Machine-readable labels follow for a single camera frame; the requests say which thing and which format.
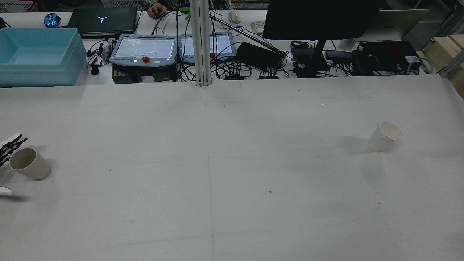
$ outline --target laptop logo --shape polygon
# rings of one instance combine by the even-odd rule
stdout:
[[[107,17],[103,17],[103,18],[101,18],[101,17],[99,17],[99,16],[97,16],[97,17],[98,17],[98,18],[100,18],[100,20],[101,20],[101,21],[100,21],[100,25],[102,25],[102,23],[103,23],[103,20],[107,19],[109,16],[107,16]]]

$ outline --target person's hand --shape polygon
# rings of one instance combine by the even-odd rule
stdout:
[[[150,8],[148,8],[147,13],[149,17],[157,19],[160,14],[166,13],[167,10],[168,9],[164,5],[156,2]]]

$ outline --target light blue plastic bin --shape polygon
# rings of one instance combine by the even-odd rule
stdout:
[[[3,28],[0,86],[74,85],[86,55],[75,28]]]

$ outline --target black laptop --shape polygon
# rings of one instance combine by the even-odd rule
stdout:
[[[68,28],[77,28],[83,39],[118,38],[121,34],[133,34],[135,7],[77,8],[72,12]]]

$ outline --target laptop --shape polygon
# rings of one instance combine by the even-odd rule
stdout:
[[[77,8],[72,12],[68,28],[77,28],[83,39],[118,38],[121,34],[133,34],[135,7]]]
[[[380,10],[357,41],[401,40],[429,11],[430,9]]]

